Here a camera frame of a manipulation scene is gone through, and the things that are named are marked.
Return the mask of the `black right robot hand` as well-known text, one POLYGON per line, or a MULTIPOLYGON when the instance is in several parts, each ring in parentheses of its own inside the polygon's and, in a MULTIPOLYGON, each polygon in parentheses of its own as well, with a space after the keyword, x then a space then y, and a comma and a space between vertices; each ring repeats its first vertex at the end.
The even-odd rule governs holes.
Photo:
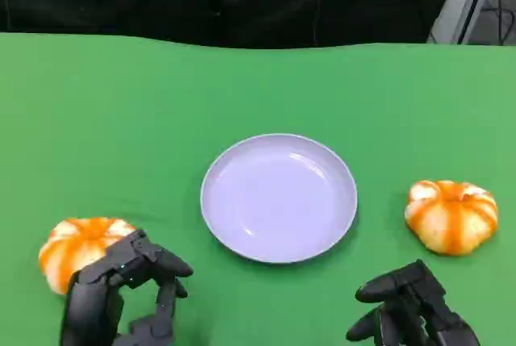
POLYGON ((474 330, 445 302, 446 290, 416 260, 363 284, 356 300, 379 305, 358 319, 346 339, 372 338, 375 345, 476 346, 474 330))

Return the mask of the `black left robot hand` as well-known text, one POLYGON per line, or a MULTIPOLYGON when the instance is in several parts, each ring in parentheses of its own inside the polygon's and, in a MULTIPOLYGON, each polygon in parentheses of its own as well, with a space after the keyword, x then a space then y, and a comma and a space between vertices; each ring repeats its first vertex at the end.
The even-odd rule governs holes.
POLYGON ((137 230, 110 245, 106 255, 75 272, 66 295, 60 345, 170 345, 176 300, 188 296, 181 277, 192 268, 137 230), (136 289, 153 280, 159 287, 156 309, 118 331, 123 287, 136 289))

